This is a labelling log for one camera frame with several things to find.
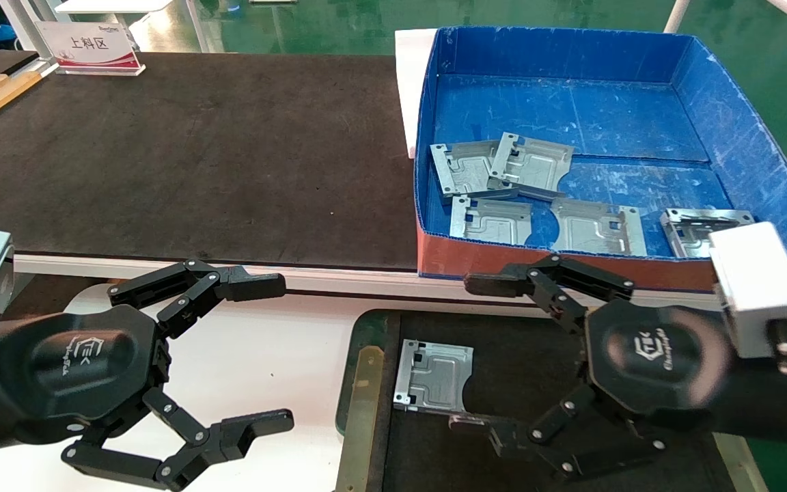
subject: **sheet metal part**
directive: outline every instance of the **sheet metal part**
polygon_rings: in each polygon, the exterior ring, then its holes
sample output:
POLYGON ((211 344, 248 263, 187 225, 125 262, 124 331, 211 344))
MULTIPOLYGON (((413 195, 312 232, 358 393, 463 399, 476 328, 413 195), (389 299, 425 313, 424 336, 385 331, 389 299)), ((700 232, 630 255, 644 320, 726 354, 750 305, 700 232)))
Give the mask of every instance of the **sheet metal part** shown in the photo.
POLYGON ((552 201, 560 234, 556 250, 646 256, 646 237, 636 206, 608 205, 566 198, 552 201))
POLYGON ((755 223, 747 210, 668 208, 661 226, 676 258, 709 258, 709 234, 755 223))
POLYGON ((463 386, 470 376, 471 346, 403 340, 393 407, 443 415, 463 413, 463 386))
POLYGON ((560 178, 569 172, 571 146, 504 133, 491 163, 488 187, 499 189, 506 182, 557 191, 560 178))
POLYGON ((523 245, 531 234, 531 205, 456 196, 451 202, 449 236, 489 243, 523 245))
POLYGON ((495 140, 485 140, 453 143, 451 150, 444 143, 430 146, 443 197, 450 199, 456 194, 487 190, 491 160, 498 145, 495 140))

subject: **screw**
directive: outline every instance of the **screw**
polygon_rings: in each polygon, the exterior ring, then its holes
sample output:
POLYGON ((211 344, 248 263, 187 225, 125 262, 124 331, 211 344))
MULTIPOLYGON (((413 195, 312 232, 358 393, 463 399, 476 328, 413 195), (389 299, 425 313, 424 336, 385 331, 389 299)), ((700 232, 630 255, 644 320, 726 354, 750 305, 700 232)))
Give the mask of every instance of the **screw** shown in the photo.
POLYGON ((787 376, 787 362, 782 362, 781 364, 779 364, 779 372, 787 376))
POLYGON ((787 342, 782 342, 777 345, 777 350, 782 355, 787 355, 787 342))

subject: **table leg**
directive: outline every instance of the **table leg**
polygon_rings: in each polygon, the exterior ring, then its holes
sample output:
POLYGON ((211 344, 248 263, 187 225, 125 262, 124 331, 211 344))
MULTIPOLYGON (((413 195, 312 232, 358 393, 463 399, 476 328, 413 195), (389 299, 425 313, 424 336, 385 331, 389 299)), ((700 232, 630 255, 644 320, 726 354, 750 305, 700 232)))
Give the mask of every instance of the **table leg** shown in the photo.
POLYGON ((193 22, 193 28, 196 31, 196 38, 199 40, 200 52, 210 53, 206 34, 202 31, 202 25, 199 22, 199 13, 196 12, 196 2, 194 0, 184 0, 184 2, 187 3, 187 12, 190 13, 190 20, 193 22))
POLYGON ((118 20, 118 24, 123 26, 123 31, 126 32, 126 37, 129 40, 129 44, 132 45, 132 49, 140 52, 141 49, 138 47, 138 43, 135 42, 135 38, 132 37, 132 32, 129 31, 129 24, 126 22, 126 16, 124 14, 115 14, 115 19, 118 20))

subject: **blue cardboard box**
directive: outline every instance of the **blue cardboard box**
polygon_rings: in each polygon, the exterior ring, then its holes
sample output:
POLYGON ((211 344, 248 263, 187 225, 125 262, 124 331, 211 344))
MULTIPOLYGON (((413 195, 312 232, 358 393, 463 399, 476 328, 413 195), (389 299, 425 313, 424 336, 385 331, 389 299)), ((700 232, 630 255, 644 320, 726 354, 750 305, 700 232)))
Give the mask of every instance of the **blue cardboard box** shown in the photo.
POLYGON ((563 252, 654 289, 710 290, 708 260, 674 257, 665 208, 749 210, 787 249, 787 160, 718 59, 693 36, 636 31, 453 27, 428 60, 415 153, 419 273, 462 277, 535 262, 558 236, 533 203, 524 246, 452 238, 431 144, 504 131, 574 146, 568 198, 638 206, 647 256, 563 252))

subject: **sign holder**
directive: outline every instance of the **sign holder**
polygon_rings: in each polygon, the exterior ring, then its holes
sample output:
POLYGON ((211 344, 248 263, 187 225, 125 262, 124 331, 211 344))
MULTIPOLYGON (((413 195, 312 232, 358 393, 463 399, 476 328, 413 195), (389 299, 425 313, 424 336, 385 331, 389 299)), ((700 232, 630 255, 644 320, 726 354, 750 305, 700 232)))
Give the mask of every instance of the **sign holder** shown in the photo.
POLYGON ((145 66, 120 24, 35 22, 59 74, 135 76, 145 66))

